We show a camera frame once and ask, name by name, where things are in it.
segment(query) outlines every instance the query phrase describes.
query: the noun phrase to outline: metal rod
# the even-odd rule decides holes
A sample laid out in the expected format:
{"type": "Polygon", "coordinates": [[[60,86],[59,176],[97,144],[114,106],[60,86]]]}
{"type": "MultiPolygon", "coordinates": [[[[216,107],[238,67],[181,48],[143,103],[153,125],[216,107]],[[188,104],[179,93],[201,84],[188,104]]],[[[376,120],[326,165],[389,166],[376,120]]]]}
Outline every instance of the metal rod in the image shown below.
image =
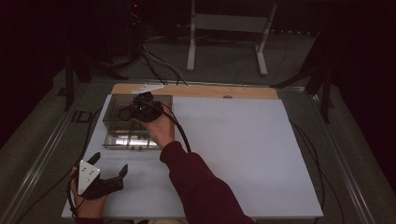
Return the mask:
{"type": "Polygon", "coordinates": [[[346,184],[346,188],[349,192],[350,198],[355,205],[356,211],[358,212],[359,217],[361,218],[362,224],[375,224],[375,219],[373,214],[371,213],[369,207],[367,206],[367,202],[364,200],[364,197],[361,193],[361,189],[353,176],[349,165],[347,164],[347,160],[344,156],[343,150],[337,144],[337,141],[332,134],[332,131],[329,128],[328,124],[324,123],[324,120],[321,118],[319,111],[319,101],[318,97],[309,97],[312,107],[315,110],[317,117],[319,118],[320,125],[324,130],[327,138],[329,139],[331,153],[334,157],[335,163],[340,171],[341,177],[343,177],[344,182],[346,184]]]}
{"type": "Polygon", "coordinates": [[[66,128],[68,121],[72,117],[72,111],[74,111],[77,107],[78,101],[84,95],[87,87],[88,84],[85,83],[80,84],[80,86],[78,87],[78,91],[76,92],[76,98],[78,100],[72,104],[68,112],[64,112],[64,114],[61,116],[52,134],[50,135],[47,144],[41,149],[41,152],[35,159],[35,162],[26,173],[25,178],[22,180],[17,192],[14,194],[11,203],[6,208],[5,213],[1,216],[0,223],[14,223],[17,215],[21,213],[22,208],[24,207],[26,201],[29,199],[29,196],[35,188],[35,184],[37,183],[44,169],[46,168],[53,151],[57,147],[64,133],[64,129],[66,128]]]}
{"type": "Polygon", "coordinates": [[[270,14],[267,17],[267,22],[262,30],[262,41],[260,42],[259,47],[257,48],[257,52],[262,52],[264,50],[265,42],[267,41],[268,35],[270,33],[272,21],[276,12],[277,5],[272,5],[270,14]]]}

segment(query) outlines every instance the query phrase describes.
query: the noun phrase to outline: handheld controller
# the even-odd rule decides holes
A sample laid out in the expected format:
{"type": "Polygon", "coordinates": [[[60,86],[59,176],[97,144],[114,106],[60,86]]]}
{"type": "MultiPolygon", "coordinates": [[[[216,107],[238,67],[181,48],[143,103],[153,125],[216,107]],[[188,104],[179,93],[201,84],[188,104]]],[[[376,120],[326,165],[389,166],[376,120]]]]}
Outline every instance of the handheld controller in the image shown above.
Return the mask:
{"type": "Polygon", "coordinates": [[[130,105],[119,112],[121,120],[137,119],[142,122],[151,122],[163,113],[160,101],[153,101],[154,96],[147,91],[138,94],[130,105]]]}
{"type": "Polygon", "coordinates": [[[97,199],[112,192],[123,189],[122,179],[128,173],[128,164],[119,172],[119,176],[103,180],[100,169],[93,166],[100,159],[100,153],[95,153],[88,161],[81,161],[78,166],[76,187],[78,195],[87,199],[97,199]]]}

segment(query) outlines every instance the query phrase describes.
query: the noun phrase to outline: dark background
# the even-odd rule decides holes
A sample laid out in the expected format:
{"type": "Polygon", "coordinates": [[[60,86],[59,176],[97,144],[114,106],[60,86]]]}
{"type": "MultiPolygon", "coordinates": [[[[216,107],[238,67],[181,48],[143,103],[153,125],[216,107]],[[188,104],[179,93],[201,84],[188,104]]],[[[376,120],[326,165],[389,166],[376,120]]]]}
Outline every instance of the dark background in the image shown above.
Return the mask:
{"type": "MultiPolygon", "coordinates": [[[[96,60],[111,61],[127,47],[124,1],[3,1],[0,6],[1,138],[0,147],[51,89],[64,68],[66,37],[96,60]]],[[[143,22],[158,33],[177,36],[190,22],[190,1],[145,1],[143,22]]],[[[205,3],[203,10],[219,10],[205,3]]],[[[335,4],[290,1],[276,11],[272,29],[317,35],[304,67],[331,54],[333,84],[358,122],[393,189],[396,189],[396,3],[390,0],[335,4]]],[[[256,15],[238,7],[223,13],[256,15]]]]}

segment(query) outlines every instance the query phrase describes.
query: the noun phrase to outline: person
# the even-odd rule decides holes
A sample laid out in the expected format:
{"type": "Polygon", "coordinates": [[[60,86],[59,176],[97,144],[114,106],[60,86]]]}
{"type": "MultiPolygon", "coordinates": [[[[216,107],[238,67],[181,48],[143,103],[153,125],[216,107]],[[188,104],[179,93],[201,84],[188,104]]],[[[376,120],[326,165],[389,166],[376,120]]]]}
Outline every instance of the person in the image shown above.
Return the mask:
{"type": "MultiPolygon", "coordinates": [[[[170,114],[164,106],[164,112],[170,114]]],[[[254,224],[247,217],[230,187],[217,178],[204,160],[194,152],[186,152],[175,141],[175,124],[164,114],[156,120],[141,124],[162,150],[160,161],[169,169],[169,177],[183,204],[189,224],[254,224]]],[[[77,210],[77,224],[103,224],[106,198],[85,200],[71,188],[77,210]]]]}

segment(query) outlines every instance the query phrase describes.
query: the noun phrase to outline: hand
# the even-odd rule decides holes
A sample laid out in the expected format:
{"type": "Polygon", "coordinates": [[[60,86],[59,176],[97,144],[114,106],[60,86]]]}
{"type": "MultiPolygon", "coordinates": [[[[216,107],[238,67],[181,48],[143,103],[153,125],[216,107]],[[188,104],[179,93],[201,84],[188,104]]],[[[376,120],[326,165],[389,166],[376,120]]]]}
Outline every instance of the hand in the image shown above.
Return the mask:
{"type": "MultiPolygon", "coordinates": [[[[172,116],[167,106],[163,105],[163,112],[172,116]]],[[[165,114],[160,115],[159,118],[152,122],[145,123],[140,121],[139,123],[148,130],[149,136],[161,149],[175,141],[175,123],[166,117],[165,114]]]]}
{"type": "Polygon", "coordinates": [[[98,199],[86,200],[77,194],[76,178],[72,180],[71,190],[73,192],[75,207],[77,208],[77,217],[101,218],[105,208],[107,196],[98,199]]]}

